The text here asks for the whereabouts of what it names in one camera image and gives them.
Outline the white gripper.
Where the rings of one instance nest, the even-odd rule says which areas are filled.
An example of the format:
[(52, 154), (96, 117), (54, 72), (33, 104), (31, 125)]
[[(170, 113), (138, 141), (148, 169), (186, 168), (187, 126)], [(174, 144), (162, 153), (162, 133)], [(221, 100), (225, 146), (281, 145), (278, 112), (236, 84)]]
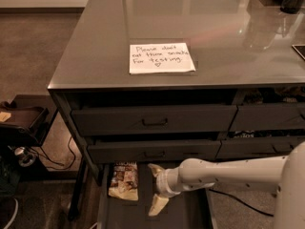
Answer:
[(163, 167), (149, 163), (148, 167), (156, 178), (157, 194), (152, 197), (152, 206), (149, 211), (150, 217), (157, 216), (169, 202), (169, 198), (178, 196), (182, 192), (178, 169), (164, 169)]

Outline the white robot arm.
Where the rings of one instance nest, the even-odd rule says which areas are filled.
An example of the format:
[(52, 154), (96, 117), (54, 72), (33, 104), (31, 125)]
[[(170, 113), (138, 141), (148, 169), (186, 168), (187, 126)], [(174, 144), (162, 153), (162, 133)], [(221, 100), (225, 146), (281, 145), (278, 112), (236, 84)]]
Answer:
[(152, 197), (151, 217), (157, 216), (170, 198), (183, 192), (227, 182), (276, 192), (274, 229), (305, 229), (305, 142), (286, 156), (227, 162), (188, 158), (175, 168), (156, 164), (149, 167), (157, 190)]

